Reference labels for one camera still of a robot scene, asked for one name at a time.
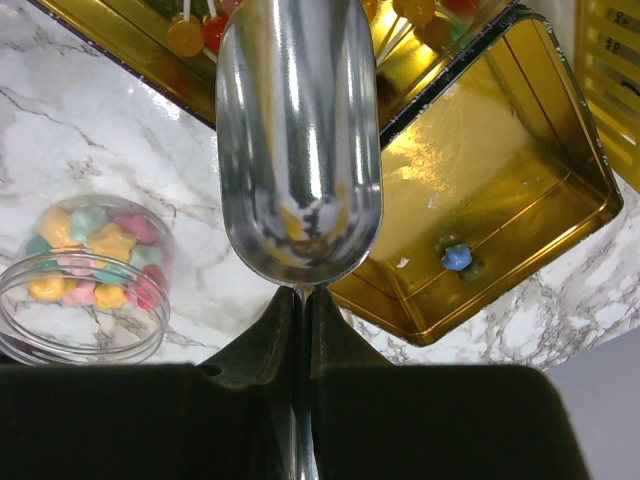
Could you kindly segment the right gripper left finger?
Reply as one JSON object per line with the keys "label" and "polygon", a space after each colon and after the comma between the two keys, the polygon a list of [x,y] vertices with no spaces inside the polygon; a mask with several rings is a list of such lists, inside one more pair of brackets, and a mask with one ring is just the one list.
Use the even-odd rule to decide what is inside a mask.
{"label": "right gripper left finger", "polygon": [[199,364],[1,368],[5,479],[291,479],[291,326],[276,291]]}

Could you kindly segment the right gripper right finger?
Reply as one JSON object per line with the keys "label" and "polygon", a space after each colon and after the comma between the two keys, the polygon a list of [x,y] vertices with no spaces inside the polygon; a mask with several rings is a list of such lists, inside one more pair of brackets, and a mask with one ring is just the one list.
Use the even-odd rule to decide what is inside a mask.
{"label": "right gripper right finger", "polygon": [[397,366],[307,300],[312,431],[323,479],[585,479],[562,400],[518,365]]}

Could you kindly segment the candy tin box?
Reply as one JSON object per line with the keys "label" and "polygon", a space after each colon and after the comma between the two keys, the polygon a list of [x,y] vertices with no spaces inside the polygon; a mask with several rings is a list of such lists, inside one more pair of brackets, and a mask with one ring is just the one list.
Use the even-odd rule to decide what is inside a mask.
{"label": "candy tin box", "polygon": [[[219,53],[202,1],[44,1],[58,22],[216,133]],[[546,20],[515,1],[440,1],[398,45],[388,1],[368,17],[383,211],[336,302],[416,345],[443,337],[615,217],[622,198]],[[472,264],[446,270],[447,247]]]}

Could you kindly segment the shiny metal scoop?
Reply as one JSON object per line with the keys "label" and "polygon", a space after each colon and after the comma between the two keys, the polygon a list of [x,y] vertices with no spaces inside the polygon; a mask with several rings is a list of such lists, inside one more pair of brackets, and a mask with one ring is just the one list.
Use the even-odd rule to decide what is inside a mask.
{"label": "shiny metal scoop", "polygon": [[311,297],[359,267],[383,211],[376,63],[358,1],[245,1],[223,35],[216,130],[224,224],[295,294],[296,475],[315,479]]}

